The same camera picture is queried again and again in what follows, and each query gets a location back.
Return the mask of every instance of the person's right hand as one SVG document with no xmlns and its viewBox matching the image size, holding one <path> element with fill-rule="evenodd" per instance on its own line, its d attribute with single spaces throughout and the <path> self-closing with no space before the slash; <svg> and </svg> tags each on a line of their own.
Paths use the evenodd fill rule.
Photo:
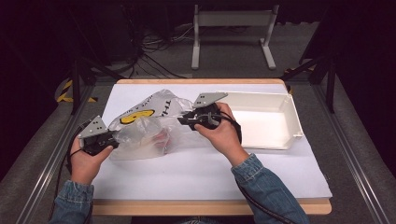
<svg viewBox="0 0 396 224">
<path fill-rule="evenodd" d="M 221 112 L 235 119 L 231 108 L 227 104 L 217 103 L 217 106 Z M 200 124 L 195 124 L 194 128 L 198 133 L 206 137 L 212 143 L 213 147 L 230 161 L 232 166 L 240 164 L 248 157 L 248 153 L 239 143 L 236 129 L 230 121 L 222 119 L 220 125 L 215 130 L 207 129 Z"/>
</svg>

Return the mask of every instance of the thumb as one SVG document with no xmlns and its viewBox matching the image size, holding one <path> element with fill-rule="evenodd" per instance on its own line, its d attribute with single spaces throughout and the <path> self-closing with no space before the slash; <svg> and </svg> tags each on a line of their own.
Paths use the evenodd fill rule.
<svg viewBox="0 0 396 224">
<path fill-rule="evenodd" d="M 103 149 L 99 154 L 97 154 L 95 157 L 100 161 L 104 161 L 110 153 L 113 151 L 113 146 L 108 146 L 105 149 Z"/>
<path fill-rule="evenodd" d="M 209 132 L 210 130 L 207 129 L 206 127 L 202 126 L 201 124 L 195 124 L 194 125 L 195 130 L 200 133 L 201 135 L 203 135 L 204 137 L 208 137 L 209 136 Z"/>
</svg>

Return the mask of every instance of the metal rail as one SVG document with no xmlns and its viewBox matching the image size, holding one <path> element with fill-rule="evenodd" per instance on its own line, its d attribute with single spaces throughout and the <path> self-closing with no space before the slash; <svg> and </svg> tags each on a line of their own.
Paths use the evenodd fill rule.
<svg viewBox="0 0 396 224">
<path fill-rule="evenodd" d="M 313 89 L 315 95 L 318 97 L 320 101 L 321 107 L 327 116 L 328 121 L 332 125 L 332 128 L 335 131 L 337 139 L 341 145 L 341 153 L 343 154 L 346 164 L 349 167 L 350 172 L 353 175 L 353 178 L 356 181 L 356 184 L 361 191 L 361 195 L 363 196 L 364 201 L 366 202 L 375 223 L 385 224 L 390 223 L 387 215 L 385 214 L 384 209 L 382 208 L 379 200 L 377 199 L 374 190 L 368 180 L 366 174 L 361 169 L 361 165 L 359 164 L 358 159 L 353 152 L 353 149 L 349 142 L 347 141 L 347 137 L 345 136 L 343 129 L 341 128 L 337 117 L 330 113 L 327 104 L 326 104 L 326 96 L 324 90 L 319 85 L 313 85 Z"/>
<path fill-rule="evenodd" d="M 86 86 L 83 90 L 81 97 L 81 105 L 77 109 L 74 115 L 71 115 L 69 120 L 67 121 L 64 131 L 53 149 L 52 154 L 49 157 L 49 161 L 47 162 L 45 168 L 43 169 L 41 175 L 39 176 L 37 182 L 35 183 L 35 188 L 33 189 L 28 201 L 26 202 L 21 214 L 16 223 L 29 223 L 32 218 L 35 210 L 39 206 L 41 199 L 44 196 L 44 193 L 47 190 L 47 187 L 55 173 L 56 169 L 62 162 L 64 157 L 64 153 L 67 150 L 68 143 L 70 141 L 71 135 L 73 134 L 73 129 L 76 127 L 76 123 L 78 121 L 78 117 L 81 114 L 84 105 L 88 102 L 89 97 L 91 96 L 93 90 L 93 86 Z"/>
</svg>

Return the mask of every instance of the white metal stand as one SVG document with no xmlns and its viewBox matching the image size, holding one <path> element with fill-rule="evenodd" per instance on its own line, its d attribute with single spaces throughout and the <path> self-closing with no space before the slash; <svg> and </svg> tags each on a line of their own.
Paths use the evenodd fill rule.
<svg viewBox="0 0 396 224">
<path fill-rule="evenodd" d="M 268 47 L 274 29 L 277 10 L 276 5 L 272 10 L 261 11 L 199 11 L 195 5 L 194 11 L 194 46 L 192 50 L 192 69 L 199 68 L 199 27 L 200 26 L 265 26 L 265 38 L 261 38 L 262 51 L 269 69 L 276 69 L 274 58 Z"/>
</svg>

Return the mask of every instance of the clear plastic bag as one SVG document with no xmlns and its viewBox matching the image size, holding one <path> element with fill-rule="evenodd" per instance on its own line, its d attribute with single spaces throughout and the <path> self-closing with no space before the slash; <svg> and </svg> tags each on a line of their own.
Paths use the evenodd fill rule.
<svg viewBox="0 0 396 224">
<path fill-rule="evenodd" d="M 140 104 L 116 117 L 108 126 L 120 143 L 111 160 L 142 160 L 161 157 L 176 148 L 209 147 L 210 142 L 177 117 L 192 111 L 192 102 L 169 90 L 150 95 Z"/>
<path fill-rule="evenodd" d="M 141 117 L 113 134 L 113 137 L 120 145 L 113 150 L 110 159 L 132 161 L 165 155 L 170 135 L 157 118 Z"/>
</svg>

